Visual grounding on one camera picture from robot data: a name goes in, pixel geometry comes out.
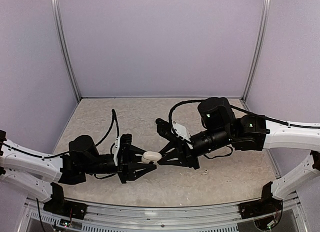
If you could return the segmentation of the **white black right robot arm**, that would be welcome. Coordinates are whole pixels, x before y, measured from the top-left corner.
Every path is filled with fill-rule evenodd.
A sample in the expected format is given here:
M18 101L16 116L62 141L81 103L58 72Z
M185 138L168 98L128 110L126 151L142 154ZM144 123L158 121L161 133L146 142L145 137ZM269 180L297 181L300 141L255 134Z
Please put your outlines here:
M184 104L197 103L204 131L190 135L186 127L174 124L174 110ZM236 118L234 110L224 97L211 97L182 101L174 105L168 114L168 121L156 120L158 134L168 140L160 151L160 165L200 167L198 158L225 146L231 150L262 151L272 148L310 150L310 154L294 169L280 179L269 182L262 188L261 199L256 210L266 214L276 202L306 182L320 175L320 125L318 123L291 123L258 115L244 110L244 116Z

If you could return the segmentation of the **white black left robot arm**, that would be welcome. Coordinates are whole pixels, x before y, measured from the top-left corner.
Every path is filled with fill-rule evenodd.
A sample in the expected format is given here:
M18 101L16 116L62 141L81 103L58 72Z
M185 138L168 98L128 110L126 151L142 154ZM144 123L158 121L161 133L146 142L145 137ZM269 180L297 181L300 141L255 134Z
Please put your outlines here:
M63 215L70 210L70 203L64 199L62 184L84 183L87 175L100 180L118 176L125 184L155 170L162 158L158 152L132 145L131 134L117 137L111 154L100 154L89 135L77 137L68 146L67 152L49 155L18 145L1 131L0 179L49 203Z

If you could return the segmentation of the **white earbud charging case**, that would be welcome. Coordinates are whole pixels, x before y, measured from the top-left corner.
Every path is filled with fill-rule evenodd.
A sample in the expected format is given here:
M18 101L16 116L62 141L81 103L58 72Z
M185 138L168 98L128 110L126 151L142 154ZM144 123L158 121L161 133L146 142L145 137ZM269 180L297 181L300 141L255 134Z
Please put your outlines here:
M162 158L159 152L145 151L141 157L141 162L145 164L158 162Z

